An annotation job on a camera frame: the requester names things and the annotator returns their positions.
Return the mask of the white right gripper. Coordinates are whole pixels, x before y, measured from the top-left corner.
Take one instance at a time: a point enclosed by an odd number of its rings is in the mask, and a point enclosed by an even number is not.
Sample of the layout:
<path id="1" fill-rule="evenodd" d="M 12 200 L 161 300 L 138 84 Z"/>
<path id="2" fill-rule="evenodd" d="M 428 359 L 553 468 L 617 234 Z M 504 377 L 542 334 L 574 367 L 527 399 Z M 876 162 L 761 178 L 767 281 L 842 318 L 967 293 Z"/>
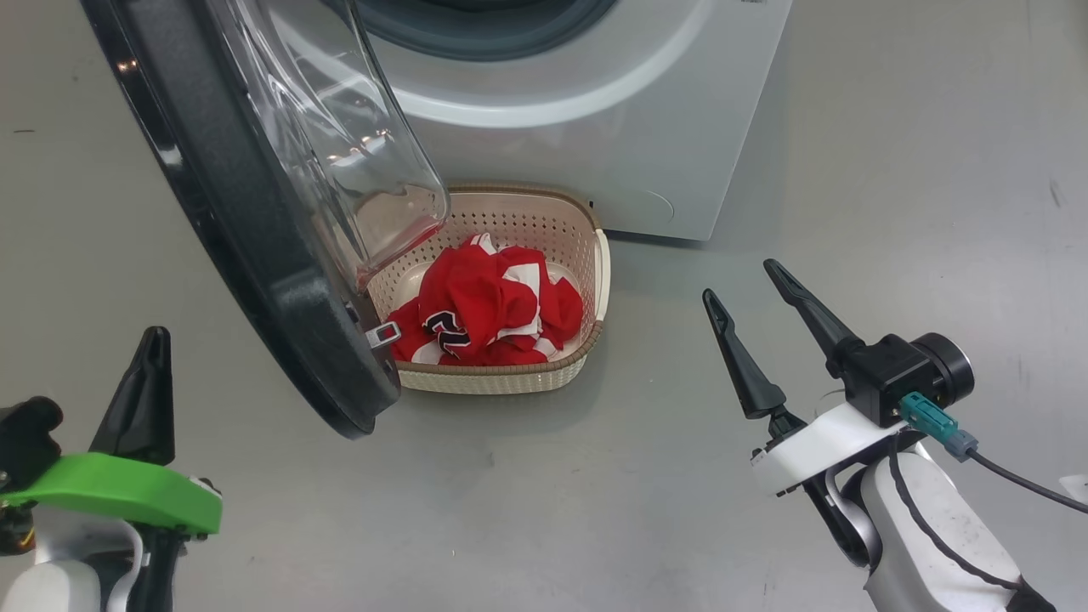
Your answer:
<path id="1" fill-rule="evenodd" d="M 844 356 L 864 345 L 860 336 L 827 309 L 795 276 L 790 274 L 783 264 L 769 258 L 762 266 L 778 294 L 798 311 L 815 338 L 826 358 L 829 375 L 842 379 Z M 712 289 L 705 289 L 702 303 L 745 418 L 758 421 L 784 408 L 786 392 L 770 382 L 751 357 L 737 334 L 735 320 L 724 308 L 722 301 Z M 844 402 L 821 414 L 798 433 L 789 434 L 786 441 L 772 449 L 761 450 L 751 458 L 751 469 L 765 495 L 778 495 L 841 462 L 858 456 L 890 434 L 895 434 L 902 427 L 904 423 L 900 421 L 890 427 L 879 427 L 858 408 Z"/>

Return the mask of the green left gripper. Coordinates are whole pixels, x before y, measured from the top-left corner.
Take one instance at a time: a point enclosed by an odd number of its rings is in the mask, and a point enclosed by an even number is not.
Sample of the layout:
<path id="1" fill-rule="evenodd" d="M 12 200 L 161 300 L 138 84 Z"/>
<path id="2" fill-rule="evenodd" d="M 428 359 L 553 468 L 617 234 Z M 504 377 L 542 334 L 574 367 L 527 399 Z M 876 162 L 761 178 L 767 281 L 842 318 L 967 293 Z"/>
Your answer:
<path id="1" fill-rule="evenodd" d="M 144 330 L 89 450 L 60 457 L 35 484 L 0 492 L 0 502 L 50 505 L 190 536 L 220 531 L 222 495 L 164 467 L 175 460 L 175 438 L 172 346 L 163 326 Z"/>

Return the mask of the washing machine door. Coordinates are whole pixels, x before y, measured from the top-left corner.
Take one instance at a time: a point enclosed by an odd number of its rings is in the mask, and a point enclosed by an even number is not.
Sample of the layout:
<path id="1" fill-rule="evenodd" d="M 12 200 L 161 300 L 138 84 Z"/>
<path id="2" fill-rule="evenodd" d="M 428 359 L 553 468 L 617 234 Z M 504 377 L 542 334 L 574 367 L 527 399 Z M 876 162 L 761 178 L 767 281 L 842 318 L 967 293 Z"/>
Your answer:
<path id="1" fill-rule="evenodd" d="M 79 0 L 195 236 L 331 429 L 400 397 L 369 284 L 450 191 L 378 62 L 364 0 Z"/>

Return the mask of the red and white jersey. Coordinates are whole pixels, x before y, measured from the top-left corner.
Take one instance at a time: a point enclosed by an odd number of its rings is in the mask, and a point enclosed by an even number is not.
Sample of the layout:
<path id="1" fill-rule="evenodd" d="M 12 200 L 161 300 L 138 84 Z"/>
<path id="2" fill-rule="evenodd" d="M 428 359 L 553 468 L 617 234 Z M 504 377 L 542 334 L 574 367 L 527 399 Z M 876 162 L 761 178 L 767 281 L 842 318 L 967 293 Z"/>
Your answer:
<path id="1" fill-rule="evenodd" d="M 418 294 L 390 314 L 397 362 L 431 366 L 532 366 L 574 341 L 586 306 L 544 252 L 496 246 L 489 233 L 443 249 Z"/>

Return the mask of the cream perforated laundry basket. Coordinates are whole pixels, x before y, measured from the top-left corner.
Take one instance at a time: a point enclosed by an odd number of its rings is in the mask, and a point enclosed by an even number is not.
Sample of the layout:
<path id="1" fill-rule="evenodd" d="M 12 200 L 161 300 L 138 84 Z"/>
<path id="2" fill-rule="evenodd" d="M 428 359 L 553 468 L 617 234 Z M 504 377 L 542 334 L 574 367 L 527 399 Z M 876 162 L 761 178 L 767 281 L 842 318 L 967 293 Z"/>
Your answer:
<path id="1" fill-rule="evenodd" d="M 436 393 L 540 393 L 574 380 L 598 344 L 609 310 L 609 240 L 590 201 L 556 187 L 517 183 L 463 183 L 450 187 L 450 217 L 438 233 L 404 254 L 366 287 L 382 319 L 418 294 L 440 250 L 489 232 L 504 247 L 543 252 L 549 274 L 572 283 L 584 303 L 574 341 L 543 365 L 413 365 L 398 363 L 405 388 Z"/>

